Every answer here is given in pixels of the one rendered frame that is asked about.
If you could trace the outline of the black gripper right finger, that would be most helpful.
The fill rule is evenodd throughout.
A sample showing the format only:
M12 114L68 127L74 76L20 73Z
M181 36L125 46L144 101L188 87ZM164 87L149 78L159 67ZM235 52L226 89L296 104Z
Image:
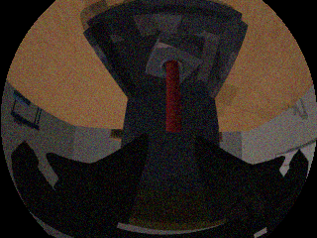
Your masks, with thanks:
M225 214L243 201L259 182L280 170L285 160L285 156L278 156L249 164L199 135L194 139L194 154L210 222L225 218Z

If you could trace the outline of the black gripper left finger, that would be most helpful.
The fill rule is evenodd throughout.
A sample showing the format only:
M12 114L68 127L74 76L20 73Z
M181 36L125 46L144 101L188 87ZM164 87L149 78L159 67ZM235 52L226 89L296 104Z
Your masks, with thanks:
M53 152L47 153L47 160L59 179L94 195L119 223L128 225L149 145L150 135L143 134L95 163L74 161Z

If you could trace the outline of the dark red peg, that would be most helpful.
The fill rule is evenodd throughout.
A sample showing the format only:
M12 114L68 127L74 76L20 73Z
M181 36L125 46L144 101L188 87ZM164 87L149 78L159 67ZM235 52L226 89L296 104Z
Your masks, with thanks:
M166 63L165 131L181 132L181 84L177 60Z

